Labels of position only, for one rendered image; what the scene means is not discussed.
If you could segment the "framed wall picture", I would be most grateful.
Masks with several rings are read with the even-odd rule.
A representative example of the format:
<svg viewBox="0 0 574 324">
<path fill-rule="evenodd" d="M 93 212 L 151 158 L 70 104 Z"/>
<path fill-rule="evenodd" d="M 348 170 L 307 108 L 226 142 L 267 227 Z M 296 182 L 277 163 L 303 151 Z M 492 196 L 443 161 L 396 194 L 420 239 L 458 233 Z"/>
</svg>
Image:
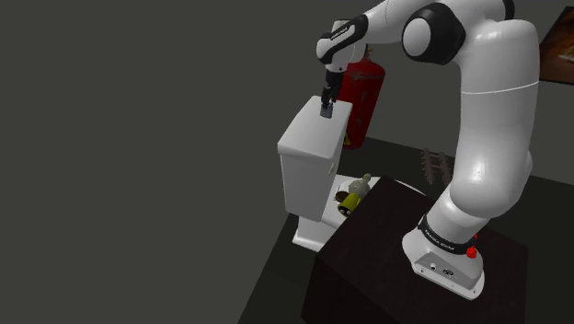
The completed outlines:
<svg viewBox="0 0 574 324">
<path fill-rule="evenodd" d="M 574 6 L 566 6 L 540 43 L 540 80 L 574 86 Z"/>
</svg>

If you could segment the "white toilet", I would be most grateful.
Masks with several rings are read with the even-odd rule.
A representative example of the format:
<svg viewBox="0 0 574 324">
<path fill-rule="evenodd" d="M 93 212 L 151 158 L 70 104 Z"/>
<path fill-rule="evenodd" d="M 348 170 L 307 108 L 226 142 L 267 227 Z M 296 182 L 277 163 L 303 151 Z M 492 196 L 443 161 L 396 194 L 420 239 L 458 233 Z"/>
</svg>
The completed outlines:
<svg viewBox="0 0 574 324">
<path fill-rule="evenodd" d="M 356 179 L 338 173 L 352 105 L 338 101 L 332 117 L 320 115 L 321 98 L 311 97 L 279 140 L 285 209 L 299 217 L 293 243 L 320 251 L 349 217 L 338 211 L 338 191 Z"/>
</svg>

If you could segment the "dark robot stand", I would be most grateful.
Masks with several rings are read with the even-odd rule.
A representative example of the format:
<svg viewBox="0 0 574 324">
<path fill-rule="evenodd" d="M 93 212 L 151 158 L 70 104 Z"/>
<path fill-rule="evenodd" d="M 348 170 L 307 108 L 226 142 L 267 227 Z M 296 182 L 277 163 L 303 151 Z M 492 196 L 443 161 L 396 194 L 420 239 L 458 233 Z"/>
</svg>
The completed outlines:
<svg viewBox="0 0 574 324">
<path fill-rule="evenodd" d="M 488 226 L 477 235 L 486 282 L 476 299 L 413 272 L 402 237 L 431 205 L 395 180 L 378 180 L 316 255 L 305 323 L 526 324 L 527 248 Z"/>
</svg>

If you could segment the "red fire extinguisher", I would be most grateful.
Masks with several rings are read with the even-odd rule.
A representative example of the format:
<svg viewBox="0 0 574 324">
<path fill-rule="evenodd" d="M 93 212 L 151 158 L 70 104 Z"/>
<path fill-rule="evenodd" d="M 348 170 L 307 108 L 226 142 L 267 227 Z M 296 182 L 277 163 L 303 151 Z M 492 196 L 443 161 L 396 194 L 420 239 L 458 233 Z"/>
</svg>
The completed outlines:
<svg viewBox="0 0 574 324">
<path fill-rule="evenodd" d="M 371 60 L 368 47 L 363 58 L 350 64 L 344 74 L 339 100 L 352 104 L 343 145 L 349 149 L 362 146 L 385 79 L 384 68 Z"/>
</svg>

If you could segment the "brown wooden rack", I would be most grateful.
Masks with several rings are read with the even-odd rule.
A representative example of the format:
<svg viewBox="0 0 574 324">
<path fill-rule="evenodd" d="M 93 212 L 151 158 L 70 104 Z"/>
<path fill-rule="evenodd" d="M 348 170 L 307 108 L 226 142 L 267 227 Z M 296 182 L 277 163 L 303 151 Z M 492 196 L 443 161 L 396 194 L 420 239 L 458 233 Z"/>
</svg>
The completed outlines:
<svg viewBox="0 0 574 324">
<path fill-rule="evenodd" d="M 420 153 L 422 171 L 426 181 L 433 185 L 441 182 L 446 187 L 453 176 L 454 159 L 448 157 L 444 152 L 431 152 L 424 148 Z"/>
</svg>

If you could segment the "yellow and white bottle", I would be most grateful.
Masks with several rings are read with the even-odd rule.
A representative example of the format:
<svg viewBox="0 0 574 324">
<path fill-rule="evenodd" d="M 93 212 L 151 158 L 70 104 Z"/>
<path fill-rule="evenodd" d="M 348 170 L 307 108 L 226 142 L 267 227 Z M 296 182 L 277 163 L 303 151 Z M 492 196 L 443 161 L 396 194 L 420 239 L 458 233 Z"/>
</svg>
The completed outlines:
<svg viewBox="0 0 574 324">
<path fill-rule="evenodd" d="M 351 215 L 361 200 L 369 193 L 371 189 L 369 181 L 371 178 L 372 175 L 367 173 L 361 179 L 356 179 L 349 185 L 348 196 L 338 205 L 340 214 L 345 217 Z"/>
</svg>

